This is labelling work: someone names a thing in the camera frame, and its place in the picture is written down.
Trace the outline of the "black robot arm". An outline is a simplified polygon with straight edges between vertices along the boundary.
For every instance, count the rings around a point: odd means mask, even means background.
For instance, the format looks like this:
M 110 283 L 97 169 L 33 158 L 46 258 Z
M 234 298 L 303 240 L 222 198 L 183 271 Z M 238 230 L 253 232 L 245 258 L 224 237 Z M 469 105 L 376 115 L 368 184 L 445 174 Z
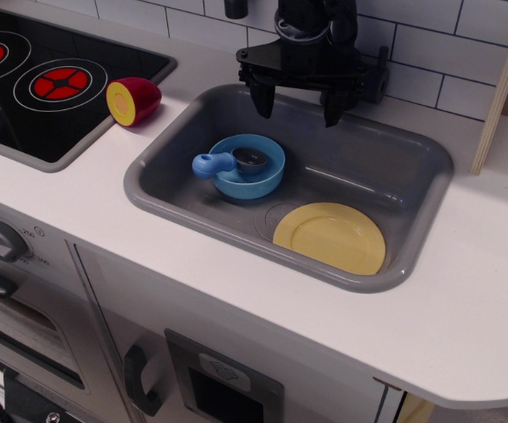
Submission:
M 321 93 L 325 124 L 336 125 L 362 99 L 368 72 L 355 48 L 357 3 L 280 1 L 274 24 L 276 41 L 236 54 L 258 114 L 271 117 L 281 86 Z

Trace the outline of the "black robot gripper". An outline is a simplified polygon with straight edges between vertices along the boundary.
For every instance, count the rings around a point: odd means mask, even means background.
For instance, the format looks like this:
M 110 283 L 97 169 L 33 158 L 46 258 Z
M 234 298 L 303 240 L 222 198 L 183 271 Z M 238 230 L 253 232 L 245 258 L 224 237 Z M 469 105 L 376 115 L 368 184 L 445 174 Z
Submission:
M 335 126 L 343 113 L 355 107 L 347 92 L 359 90 L 368 76 L 368 65 L 351 43 L 333 43 L 329 38 L 316 43 L 293 43 L 279 39 L 242 48 L 236 53 L 239 80 L 250 88 L 258 114 L 270 118 L 278 87 L 322 93 L 327 128 Z

